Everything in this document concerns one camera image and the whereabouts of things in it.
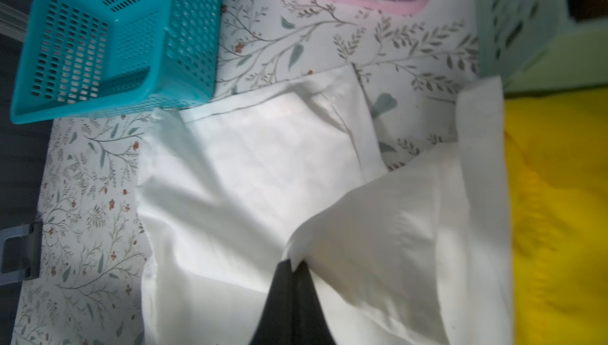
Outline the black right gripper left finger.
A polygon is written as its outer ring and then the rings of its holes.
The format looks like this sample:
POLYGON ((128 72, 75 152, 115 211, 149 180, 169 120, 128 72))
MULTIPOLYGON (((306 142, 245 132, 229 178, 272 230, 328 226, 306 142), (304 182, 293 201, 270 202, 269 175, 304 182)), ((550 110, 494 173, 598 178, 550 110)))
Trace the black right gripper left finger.
POLYGON ((277 264, 261 319, 250 344, 292 344, 293 276, 289 260, 277 264))

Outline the white shorts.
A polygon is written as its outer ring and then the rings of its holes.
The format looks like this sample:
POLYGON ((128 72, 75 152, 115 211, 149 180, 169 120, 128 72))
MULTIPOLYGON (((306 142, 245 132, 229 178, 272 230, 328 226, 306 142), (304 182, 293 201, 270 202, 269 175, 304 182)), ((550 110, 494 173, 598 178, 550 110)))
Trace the white shorts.
POLYGON ((454 142, 395 171, 351 66, 181 112, 139 156, 146 344, 249 344, 277 264, 306 263, 336 344, 514 342, 498 77, 454 142))

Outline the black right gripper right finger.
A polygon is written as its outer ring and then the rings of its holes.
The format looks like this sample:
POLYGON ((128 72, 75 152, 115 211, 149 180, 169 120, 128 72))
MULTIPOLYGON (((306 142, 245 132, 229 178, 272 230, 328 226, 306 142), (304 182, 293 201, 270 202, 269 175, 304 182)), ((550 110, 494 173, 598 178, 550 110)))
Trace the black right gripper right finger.
POLYGON ((294 344, 335 345, 306 263, 294 272, 294 344))

